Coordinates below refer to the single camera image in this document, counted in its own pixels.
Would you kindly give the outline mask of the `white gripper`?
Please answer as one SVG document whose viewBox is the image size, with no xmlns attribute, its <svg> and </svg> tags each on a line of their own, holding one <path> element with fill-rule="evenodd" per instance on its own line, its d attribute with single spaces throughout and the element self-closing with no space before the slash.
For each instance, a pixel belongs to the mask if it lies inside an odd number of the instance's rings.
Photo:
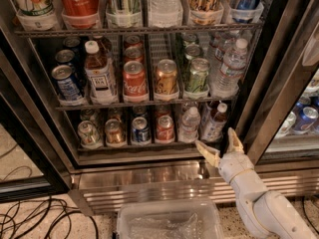
<svg viewBox="0 0 319 239">
<path fill-rule="evenodd" d="M 230 127 L 228 133 L 228 153 L 220 159 L 220 151 L 210 147 L 200 140 L 195 142 L 198 152 L 206 161 L 214 167 L 218 167 L 221 177 L 229 183 L 239 173 L 253 170 L 254 165 L 249 157 L 244 154 L 243 144 L 238 138 L 235 130 Z"/>
</svg>

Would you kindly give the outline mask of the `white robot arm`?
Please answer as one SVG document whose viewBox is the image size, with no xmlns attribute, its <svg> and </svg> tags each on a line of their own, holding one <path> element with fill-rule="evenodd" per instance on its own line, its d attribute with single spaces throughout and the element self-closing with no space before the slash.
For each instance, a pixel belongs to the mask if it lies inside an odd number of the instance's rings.
<svg viewBox="0 0 319 239">
<path fill-rule="evenodd" d="M 235 192 L 236 208 L 247 230 L 258 239 L 276 234 L 280 239 L 317 239 L 288 199 L 278 191 L 267 188 L 254 169 L 233 128 L 228 131 L 226 154 L 195 142 L 199 153 L 216 167 L 220 176 Z"/>
</svg>

